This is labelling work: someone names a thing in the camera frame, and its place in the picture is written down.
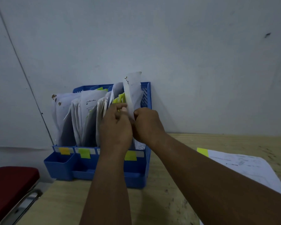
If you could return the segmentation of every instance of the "person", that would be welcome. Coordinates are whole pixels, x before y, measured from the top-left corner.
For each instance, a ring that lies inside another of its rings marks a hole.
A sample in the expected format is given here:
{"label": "person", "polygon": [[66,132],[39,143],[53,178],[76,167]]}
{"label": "person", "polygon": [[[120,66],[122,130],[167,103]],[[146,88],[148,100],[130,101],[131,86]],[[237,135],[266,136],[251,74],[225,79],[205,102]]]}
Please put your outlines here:
{"label": "person", "polygon": [[161,159],[204,225],[281,224],[280,193],[172,138],[154,110],[135,110],[132,122],[126,106],[112,104],[100,125],[101,153],[80,225],[131,224],[123,164],[132,137]]}

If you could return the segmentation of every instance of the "red chair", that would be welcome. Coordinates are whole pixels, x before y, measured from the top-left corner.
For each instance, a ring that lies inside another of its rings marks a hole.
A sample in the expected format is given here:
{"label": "red chair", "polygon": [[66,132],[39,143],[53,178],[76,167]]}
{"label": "red chair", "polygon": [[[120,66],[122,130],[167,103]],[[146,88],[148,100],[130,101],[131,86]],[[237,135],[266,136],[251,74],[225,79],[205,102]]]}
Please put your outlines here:
{"label": "red chair", "polygon": [[24,215],[33,203],[42,195],[41,190],[34,189],[39,180],[39,171],[33,167],[4,166],[0,167],[0,224],[8,215],[17,211],[23,201],[32,194],[36,197],[14,222]]}

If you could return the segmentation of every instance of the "person's right hand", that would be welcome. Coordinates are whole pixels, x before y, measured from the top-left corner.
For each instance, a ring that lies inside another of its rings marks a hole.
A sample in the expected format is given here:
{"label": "person's right hand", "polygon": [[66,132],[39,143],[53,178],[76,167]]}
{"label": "person's right hand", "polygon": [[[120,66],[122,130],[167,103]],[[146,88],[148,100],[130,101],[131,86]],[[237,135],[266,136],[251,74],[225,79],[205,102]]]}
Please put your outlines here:
{"label": "person's right hand", "polygon": [[143,107],[134,111],[135,123],[132,124],[134,138],[149,147],[163,137],[165,129],[156,110]]}

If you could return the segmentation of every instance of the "table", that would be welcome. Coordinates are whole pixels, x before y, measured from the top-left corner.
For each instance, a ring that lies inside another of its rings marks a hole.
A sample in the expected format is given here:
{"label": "table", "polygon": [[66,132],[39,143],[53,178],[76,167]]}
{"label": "table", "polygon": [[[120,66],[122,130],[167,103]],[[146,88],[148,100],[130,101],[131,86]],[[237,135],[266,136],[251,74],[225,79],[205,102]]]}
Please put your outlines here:
{"label": "table", "polygon": [[[281,137],[170,134],[187,146],[264,158],[281,180]],[[55,181],[18,225],[78,225],[91,181]],[[132,224],[190,224],[199,219],[164,165],[151,153],[147,186],[128,189]]]}

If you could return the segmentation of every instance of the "black line on wall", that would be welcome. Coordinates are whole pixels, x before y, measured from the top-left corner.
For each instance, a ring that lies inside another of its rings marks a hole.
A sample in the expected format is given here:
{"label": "black line on wall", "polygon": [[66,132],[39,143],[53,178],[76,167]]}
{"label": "black line on wall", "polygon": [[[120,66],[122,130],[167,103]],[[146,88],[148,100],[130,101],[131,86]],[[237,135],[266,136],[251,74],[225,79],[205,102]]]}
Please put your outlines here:
{"label": "black line on wall", "polygon": [[0,10],[0,18],[1,18],[1,20],[2,20],[2,23],[3,23],[4,27],[5,27],[5,30],[6,30],[6,33],[7,33],[7,35],[8,35],[9,41],[10,41],[10,43],[11,43],[11,45],[12,45],[12,48],[13,48],[13,50],[14,50],[14,52],[15,52],[15,55],[16,55],[18,61],[19,61],[19,64],[20,64],[21,69],[22,69],[22,71],[23,71],[23,74],[24,74],[24,76],[25,76],[25,78],[26,78],[26,81],[27,81],[27,83],[28,83],[28,85],[29,85],[30,91],[31,91],[31,93],[32,93],[32,95],[33,95],[33,98],[34,98],[34,101],[35,101],[35,103],[36,103],[36,105],[37,105],[37,108],[38,108],[39,113],[40,113],[40,115],[41,115],[41,117],[42,117],[42,119],[43,119],[43,122],[44,122],[44,124],[45,124],[45,127],[46,127],[46,129],[47,129],[47,132],[48,132],[48,134],[49,134],[49,137],[50,137],[51,142],[52,142],[52,145],[53,145],[54,143],[53,143],[52,137],[51,137],[51,135],[50,135],[49,129],[48,129],[46,123],[45,123],[45,120],[44,120],[44,118],[43,118],[43,115],[42,115],[41,110],[40,110],[40,108],[39,108],[39,105],[38,105],[38,103],[37,103],[37,100],[36,100],[36,98],[35,98],[35,96],[34,96],[34,93],[33,93],[33,91],[32,91],[31,85],[30,85],[30,83],[29,83],[29,81],[28,81],[28,78],[27,78],[27,76],[26,76],[26,73],[25,73],[25,71],[24,71],[24,68],[23,68],[23,66],[22,66],[22,63],[20,62],[20,59],[19,59],[19,57],[18,57],[18,54],[17,54],[17,52],[16,52],[16,50],[15,50],[15,47],[14,47],[14,45],[13,45],[13,43],[12,43],[12,40],[11,40],[11,38],[10,38],[10,34],[8,33],[8,30],[7,30],[5,21],[4,21],[4,19],[3,19],[3,15],[2,15],[1,10]]}

